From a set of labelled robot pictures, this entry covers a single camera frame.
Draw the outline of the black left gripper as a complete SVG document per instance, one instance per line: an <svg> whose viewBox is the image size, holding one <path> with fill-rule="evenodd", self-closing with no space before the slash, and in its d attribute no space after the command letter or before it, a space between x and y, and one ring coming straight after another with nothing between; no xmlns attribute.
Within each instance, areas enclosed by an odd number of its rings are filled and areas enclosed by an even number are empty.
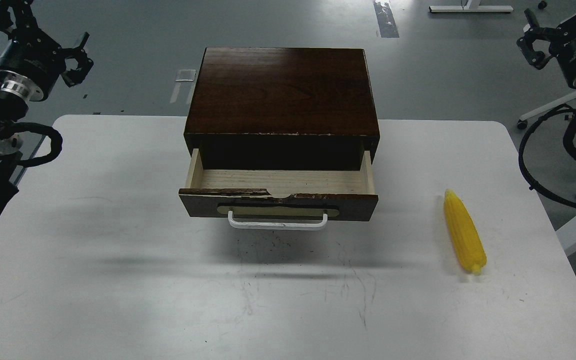
<svg viewBox="0 0 576 360"><path fill-rule="evenodd" d="M85 50L89 32L83 32L75 46L63 48L38 25L31 0L0 0L0 32L7 36L7 47L0 55L0 78L4 72L25 76L37 85L54 85L62 74L67 87L81 84L94 61ZM66 70L66 59L77 62Z"/></svg>

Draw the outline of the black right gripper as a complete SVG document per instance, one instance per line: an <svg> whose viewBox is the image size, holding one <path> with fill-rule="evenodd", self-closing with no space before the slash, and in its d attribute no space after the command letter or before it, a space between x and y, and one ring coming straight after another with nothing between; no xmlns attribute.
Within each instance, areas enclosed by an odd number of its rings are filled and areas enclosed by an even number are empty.
<svg viewBox="0 0 576 360"><path fill-rule="evenodd" d="M532 9L524 10L528 28L524 36L517 39L516 45L526 62L535 69L544 68L551 59L556 59L564 79L576 81L576 14L558 25L558 28L541 27ZM550 43L546 55L544 51L535 50L535 41Z"/></svg>

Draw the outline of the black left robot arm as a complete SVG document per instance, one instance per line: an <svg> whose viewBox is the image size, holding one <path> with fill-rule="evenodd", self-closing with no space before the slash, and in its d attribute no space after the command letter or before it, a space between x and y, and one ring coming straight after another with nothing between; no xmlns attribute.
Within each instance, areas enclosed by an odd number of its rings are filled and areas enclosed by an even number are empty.
<svg viewBox="0 0 576 360"><path fill-rule="evenodd" d="M63 137L53 127L23 121L29 102L45 101L58 78L66 86L81 84L94 62L85 46L62 47L38 25L30 0L0 0L0 32L7 47L0 55L0 216L18 187L10 178L17 167L37 167L62 152Z"/></svg>

